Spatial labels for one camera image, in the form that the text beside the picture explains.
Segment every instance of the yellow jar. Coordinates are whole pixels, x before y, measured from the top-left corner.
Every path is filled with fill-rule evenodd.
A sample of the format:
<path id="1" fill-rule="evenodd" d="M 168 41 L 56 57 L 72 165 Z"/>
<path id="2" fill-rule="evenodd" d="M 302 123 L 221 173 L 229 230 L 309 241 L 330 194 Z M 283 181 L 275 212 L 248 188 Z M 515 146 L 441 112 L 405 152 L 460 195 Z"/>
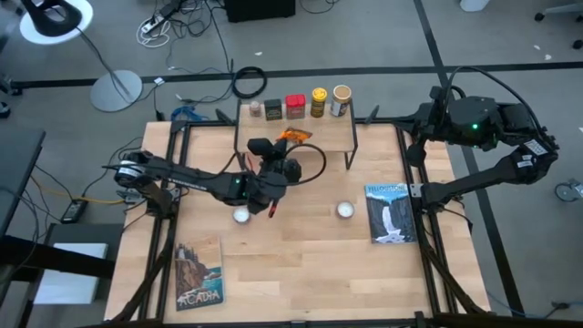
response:
<path id="1" fill-rule="evenodd" d="M 312 91 L 312 109 L 310 114 L 315 118 L 321 118 L 324 115 L 324 106 L 328 92 L 323 87 L 317 87 Z"/>

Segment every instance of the white lid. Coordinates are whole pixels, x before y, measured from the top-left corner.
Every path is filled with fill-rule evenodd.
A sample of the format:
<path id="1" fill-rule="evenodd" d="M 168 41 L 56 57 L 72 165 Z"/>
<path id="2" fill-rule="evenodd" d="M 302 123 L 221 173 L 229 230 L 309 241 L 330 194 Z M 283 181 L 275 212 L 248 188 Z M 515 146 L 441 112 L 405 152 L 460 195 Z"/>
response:
<path id="1" fill-rule="evenodd" d="M 238 223 L 245 223 L 249 220 L 249 210 L 246 207 L 240 207 L 233 211 L 233 219 Z"/>

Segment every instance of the power strip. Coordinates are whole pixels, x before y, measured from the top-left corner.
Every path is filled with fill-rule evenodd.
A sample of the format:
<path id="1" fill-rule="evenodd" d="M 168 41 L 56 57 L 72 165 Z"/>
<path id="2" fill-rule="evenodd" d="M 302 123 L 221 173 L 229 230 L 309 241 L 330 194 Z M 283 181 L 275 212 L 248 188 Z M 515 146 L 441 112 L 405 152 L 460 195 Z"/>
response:
<path id="1" fill-rule="evenodd" d="M 142 26 L 142 32 L 143 33 L 149 33 L 151 30 L 153 30 L 154 28 L 160 26 L 160 24 L 164 23 L 165 19 L 164 17 L 162 17 L 162 15 L 156 15 L 156 17 L 154 17 L 154 22 L 147 22 L 145 25 Z"/>

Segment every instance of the wooden tabletop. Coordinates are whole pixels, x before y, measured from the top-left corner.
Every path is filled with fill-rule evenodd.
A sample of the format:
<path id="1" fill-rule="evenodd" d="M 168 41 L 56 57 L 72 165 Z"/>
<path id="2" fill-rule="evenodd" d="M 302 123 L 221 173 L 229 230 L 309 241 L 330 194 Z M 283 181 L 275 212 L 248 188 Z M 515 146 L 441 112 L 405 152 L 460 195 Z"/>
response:
<path id="1" fill-rule="evenodd" d="M 268 121 L 265 119 L 265 107 L 261 104 L 261 116 L 252 117 L 249 105 L 240 106 L 239 115 L 239 138 L 237 150 L 247 152 L 247 141 L 250 138 L 268 138 L 275 140 L 287 128 L 298 128 L 312 133 L 312 136 L 305 142 L 317 145 L 326 152 L 332 151 L 353 151 L 353 122 L 351 120 L 350 106 L 346 114 L 336 117 L 330 114 L 330 104 L 326 104 L 324 115 L 321 118 L 314 118 L 310 115 L 311 105 L 306 104 L 304 119 L 287 119 L 285 117 L 285 104 L 281 105 L 283 119 Z M 313 151 L 312 149 L 299 148 L 297 151 Z"/>
<path id="2" fill-rule="evenodd" d="M 234 128 L 228 127 L 191 130 L 188 166 L 208 171 L 222 167 L 233 152 L 233 133 Z M 417 243 L 371 244 L 364 185 L 405 182 L 394 128 L 357 126 L 357 133 L 360 147 L 352 168 L 346 170 L 342 153 L 328 153 L 326 171 L 309 184 L 288 188 L 272 219 L 264 211 L 239 225 L 232 219 L 233 208 L 209 194 L 192 190 L 185 196 L 176 243 L 220 235 L 226 296 L 219 305 L 177 312 L 172 263 L 164 322 L 390 319 L 411 318 L 415 311 L 429 316 Z M 163 157 L 168 138 L 169 123 L 149 123 L 143 147 Z M 179 149 L 178 142 L 175 161 Z M 445 145 L 428 143 L 426 150 L 429 179 L 453 179 Z M 294 157 L 302 164 L 305 178 L 320 168 L 315 153 L 300 152 Z M 258 168 L 258 160 L 252 161 Z M 229 170 L 238 168 L 233 163 Z M 355 205 L 355 215 L 349 220 L 334 215 L 342 200 Z M 458 204 L 447 207 L 463 213 Z M 143 211 L 131 211 L 127 223 Z M 478 305 L 489 309 L 465 221 L 448 212 L 439 213 L 438 220 L 451 273 Z M 138 288 L 152 230 L 153 219 L 145 217 L 124 232 L 106 318 L 115 316 Z M 446 309 L 443 284 L 437 272 L 435 276 L 440 303 Z M 155 312 L 158 288 L 159 281 L 153 287 L 150 316 Z"/>

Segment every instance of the blue cable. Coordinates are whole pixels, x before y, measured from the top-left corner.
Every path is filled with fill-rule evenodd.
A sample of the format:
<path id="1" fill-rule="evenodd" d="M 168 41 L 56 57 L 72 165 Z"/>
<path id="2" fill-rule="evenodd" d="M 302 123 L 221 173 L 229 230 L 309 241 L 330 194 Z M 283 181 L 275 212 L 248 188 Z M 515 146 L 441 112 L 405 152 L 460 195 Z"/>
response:
<path id="1" fill-rule="evenodd" d="M 194 106 L 182 106 L 182 107 L 176 108 L 176 109 L 174 109 L 174 111 L 170 115 L 170 120 L 172 120 L 172 121 L 176 120 L 179 115 L 186 115 L 188 120 L 195 121 L 195 122 L 199 122 L 202 120 L 210 120 L 210 118 L 207 116 L 199 115 L 199 114 L 195 113 L 195 110 L 196 109 L 194 108 Z"/>

